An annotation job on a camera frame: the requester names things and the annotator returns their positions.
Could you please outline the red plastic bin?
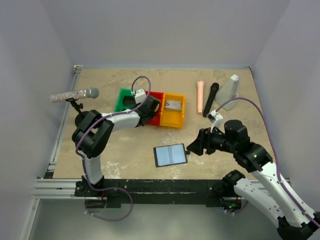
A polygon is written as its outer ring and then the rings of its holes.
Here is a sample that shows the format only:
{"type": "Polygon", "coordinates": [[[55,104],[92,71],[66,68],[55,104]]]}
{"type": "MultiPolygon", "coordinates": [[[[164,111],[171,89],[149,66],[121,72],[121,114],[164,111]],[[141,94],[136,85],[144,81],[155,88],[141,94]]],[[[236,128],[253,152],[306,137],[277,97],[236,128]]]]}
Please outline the red plastic bin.
{"type": "Polygon", "coordinates": [[[149,96],[153,96],[157,99],[160,100],[160,109],[158,111],[158,113],[156,114],[156,116],[150,120],[147,125],[150,126],[159,126],[160,125],[160,119],[161,119],[161,113],[162,113],[162,104],[163,104],[163,98],[164,98],[164,93],[163,92],[156,92],[156,91],[151,91],[149,93],[149,96]]]}

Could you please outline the yellow plastic bin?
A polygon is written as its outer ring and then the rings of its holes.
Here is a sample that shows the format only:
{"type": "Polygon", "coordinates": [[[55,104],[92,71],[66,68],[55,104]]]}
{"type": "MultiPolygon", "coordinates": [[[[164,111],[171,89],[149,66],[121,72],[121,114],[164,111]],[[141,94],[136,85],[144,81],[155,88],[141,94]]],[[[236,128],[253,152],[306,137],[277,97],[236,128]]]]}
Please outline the yellow plastic bin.
{"type": "Polygon", "coordinates": [[[167,93],[163,94],[161,106],[160,123],[161,127],[182,129],[185,120],[186,96],[182,94],[167,93]],[[169,110],[166,107],[167,101],[181,102],[180,110],[169,110]]]}

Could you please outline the black leather card holder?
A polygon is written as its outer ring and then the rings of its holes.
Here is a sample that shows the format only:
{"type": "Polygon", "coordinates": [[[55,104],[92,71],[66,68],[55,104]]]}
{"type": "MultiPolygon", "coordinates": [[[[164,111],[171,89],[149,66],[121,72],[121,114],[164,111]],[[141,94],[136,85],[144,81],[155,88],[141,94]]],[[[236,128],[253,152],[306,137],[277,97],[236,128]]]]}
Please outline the black leather card holder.
{"type": "Polygon", "coordinates": [[[183,143],[157,146],[153,148],[155,166],[166,167],[188,162],[190,151],[186,150],[183,143]]]}

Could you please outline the green plastic bin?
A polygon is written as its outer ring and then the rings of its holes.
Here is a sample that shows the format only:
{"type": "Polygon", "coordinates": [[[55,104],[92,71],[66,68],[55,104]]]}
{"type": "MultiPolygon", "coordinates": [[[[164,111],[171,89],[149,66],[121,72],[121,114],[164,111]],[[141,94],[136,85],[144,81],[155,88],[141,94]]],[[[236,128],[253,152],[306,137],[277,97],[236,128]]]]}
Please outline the green plastic bin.
{"type": "Polygon", "coordinates": [[[116,105],[115,112],[122,112],[127,109],[133,109],[137,106],[134,96],[132,95],[132,91],[129,88],[121,88],[116,105]]]}

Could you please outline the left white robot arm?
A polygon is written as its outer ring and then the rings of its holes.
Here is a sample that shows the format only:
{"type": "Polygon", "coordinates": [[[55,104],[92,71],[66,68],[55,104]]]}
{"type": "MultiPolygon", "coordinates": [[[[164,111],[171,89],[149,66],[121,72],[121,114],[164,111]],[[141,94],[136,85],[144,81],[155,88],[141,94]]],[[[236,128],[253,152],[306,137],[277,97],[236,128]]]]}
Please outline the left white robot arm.
{"type": "Polygon", "coordinates": [[[76,154],[82,157],[86,190],[92,196],[100,195],[104,190],[101,181],[104,176],[101,169],[101,153],[107,146],[111,134],[115,131],[146,125],[161,109],[161,101],[148,96],[144,102],[134,108],[120,112],[100,113],[96,110],[79,112],[74,122],[76,130],[72,134],[76,154]]]}

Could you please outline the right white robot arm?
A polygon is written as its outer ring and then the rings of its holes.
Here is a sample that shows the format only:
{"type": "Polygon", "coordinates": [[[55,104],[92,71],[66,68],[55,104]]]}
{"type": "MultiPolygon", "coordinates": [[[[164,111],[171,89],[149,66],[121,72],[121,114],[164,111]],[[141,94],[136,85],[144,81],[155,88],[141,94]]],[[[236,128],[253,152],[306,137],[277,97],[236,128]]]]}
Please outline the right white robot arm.
{"type": "Polygon", "coordinates": [[[187,150],[201,156],[215,151],[230,153],[265,188],[256,189],[238,170],[223,177],[223,192],[237,194],[261,211],[277,228],[283,240],[307,240],[320,228],[320,214],[294,192],[286,181],[278,180],[277,166],[267,150],[250,140],[240,120],[229,120],[224,131],[202,128],[187,150]]]}

